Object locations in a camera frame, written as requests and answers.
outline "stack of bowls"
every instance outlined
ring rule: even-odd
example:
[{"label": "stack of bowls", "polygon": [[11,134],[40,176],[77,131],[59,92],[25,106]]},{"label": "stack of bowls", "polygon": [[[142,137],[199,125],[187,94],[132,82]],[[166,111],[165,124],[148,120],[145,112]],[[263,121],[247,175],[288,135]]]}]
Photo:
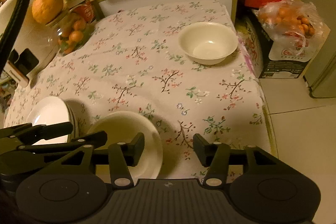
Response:
[{"label": "stack of bowls", "polygon": [[34,145],[65,143],[79,137],[78,125],[73,111],[69,105],[55,96],[49,96],[39,101],[29,113],[26,122],[31,122],[33,126],[38,124],[46,124],[48,126],[61,122],[71,122],[73,125],[71,134],[50,140],[42,139],[34,143]]}]

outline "black cable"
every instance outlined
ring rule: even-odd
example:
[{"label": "black cable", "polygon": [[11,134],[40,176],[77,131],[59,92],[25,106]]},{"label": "black cable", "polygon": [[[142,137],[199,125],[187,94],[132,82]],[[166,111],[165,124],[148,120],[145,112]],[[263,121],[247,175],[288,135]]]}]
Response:
[{"label": "black cable", "polygon": [[17,0],[0,40],[0,72],[3,70],[25,19],[30,0]]}]

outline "white container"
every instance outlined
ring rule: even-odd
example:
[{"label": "white container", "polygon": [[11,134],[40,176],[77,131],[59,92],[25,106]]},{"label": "white container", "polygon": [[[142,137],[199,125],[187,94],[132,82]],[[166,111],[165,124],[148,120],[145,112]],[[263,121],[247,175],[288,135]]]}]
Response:
[{"label": "white container", "polygon": [[215,65],[236,50],[238,37],[222,24],[197,22],[180,32],[178,42],[191,60],[203,65]]}]

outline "floral tablecloth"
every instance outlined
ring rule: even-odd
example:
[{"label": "floral tablecloth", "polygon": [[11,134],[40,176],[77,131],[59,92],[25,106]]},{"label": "floral tablecloth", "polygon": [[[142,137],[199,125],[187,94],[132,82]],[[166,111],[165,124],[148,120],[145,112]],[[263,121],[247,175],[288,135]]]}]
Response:
[{"label": "floral tablecloth", "polygon": [[179,31],[198,21],[234,29],[215,0],[158,4],[104,18],[84,47],[56,57],[34,87],[16,90],[5,126],[24,123],[50,95],[71,106],[81,134],[113,111],[138,112],[160,133],[160,178],[204,176],[193,151],[195,133],[237,149],[252,144],[270,151],[262,92],[244,46],[215,66],[195,63],[179,49]]}]

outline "refrigerator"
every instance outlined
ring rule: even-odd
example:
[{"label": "refrigerator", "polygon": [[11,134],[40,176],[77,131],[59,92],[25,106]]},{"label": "refrigerator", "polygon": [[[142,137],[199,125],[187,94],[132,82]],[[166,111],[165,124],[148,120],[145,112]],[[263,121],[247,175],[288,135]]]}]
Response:
[{"label": "refrigerator", "polygon": [[336,97],[336,0],[302,0],[313,2],[330,28],[323,47],[308,67],[304,77],[313,97]]}]

